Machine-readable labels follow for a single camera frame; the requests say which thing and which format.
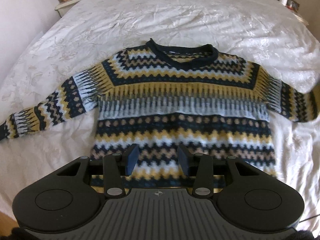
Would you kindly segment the right bedside photo frame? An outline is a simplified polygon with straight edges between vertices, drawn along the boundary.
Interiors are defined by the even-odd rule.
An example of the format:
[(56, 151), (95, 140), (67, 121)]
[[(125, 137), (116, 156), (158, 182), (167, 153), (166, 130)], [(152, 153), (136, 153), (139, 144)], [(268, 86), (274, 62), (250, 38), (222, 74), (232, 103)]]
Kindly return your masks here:
[(297, 12), (299, 10), (300, 4), (295, 0), (287, 0), (286, 7), (292, 11)]

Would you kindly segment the right bedside table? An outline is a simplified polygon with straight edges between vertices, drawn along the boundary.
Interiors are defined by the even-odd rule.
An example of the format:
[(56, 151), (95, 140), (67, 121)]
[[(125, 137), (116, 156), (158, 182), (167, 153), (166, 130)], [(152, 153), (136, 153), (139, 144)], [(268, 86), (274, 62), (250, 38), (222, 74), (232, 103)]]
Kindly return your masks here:
[(298, 12), (294, 11), (293, 9), (290, 9), (290, 11), (295, 15), (300, 23), (304, 24), (306, 27), (309, 25), (308, 21), (305, 20)]

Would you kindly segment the left white bedside table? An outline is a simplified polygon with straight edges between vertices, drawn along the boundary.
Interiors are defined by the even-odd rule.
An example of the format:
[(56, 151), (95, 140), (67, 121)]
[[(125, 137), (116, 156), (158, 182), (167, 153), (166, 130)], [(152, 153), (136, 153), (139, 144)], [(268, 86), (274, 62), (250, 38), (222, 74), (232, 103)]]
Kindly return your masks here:
[(73, 6), (75, 6), (80, 1), (81, 0), (70, 0), (70, 1), (67, 1), (67, 2), (59, 3), (55, 7), (55, 11), (62, 18)]

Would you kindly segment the patterned navy yellow knit sweater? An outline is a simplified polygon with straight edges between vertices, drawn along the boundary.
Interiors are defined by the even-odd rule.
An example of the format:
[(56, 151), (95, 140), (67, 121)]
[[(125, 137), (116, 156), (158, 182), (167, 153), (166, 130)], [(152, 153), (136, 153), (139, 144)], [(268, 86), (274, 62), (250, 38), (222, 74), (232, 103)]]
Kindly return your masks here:
[(215, 159), (235, 156), (274, 175), (276, 155), (269, 111), (292, 122), (319, 116), (319, 86), (300, 93), (264, 68), (210, 44), (165, 47), (154, 41), (125, 48), (65, 80), (36, 106), (12, 113), (1, 139), (33, 134), (98, 110), (90, 158), (140, 156), (132, 187), (191, 187), (177, 148)]

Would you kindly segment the white bed duvet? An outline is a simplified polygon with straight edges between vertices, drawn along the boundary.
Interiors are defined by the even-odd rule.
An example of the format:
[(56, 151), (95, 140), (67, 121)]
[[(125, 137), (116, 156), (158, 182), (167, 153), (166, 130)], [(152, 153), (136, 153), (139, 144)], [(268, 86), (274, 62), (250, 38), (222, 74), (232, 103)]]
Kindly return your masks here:
[[(34, 106), (68, 77), (152, 38), (164, 46), (212, 44), (261, 64), (302, 93), (319, 79), (319, 42), (276, 0), (82, 0), (18, 59), (1, 86), (1, 122)], [(305, 201), (300, 229), (319, 234), (319, 117), (292, 123), (269, 112), (278, 178)], [(93, 143), (93, 111), (1, 142), (1, 212), (25, 186)]]

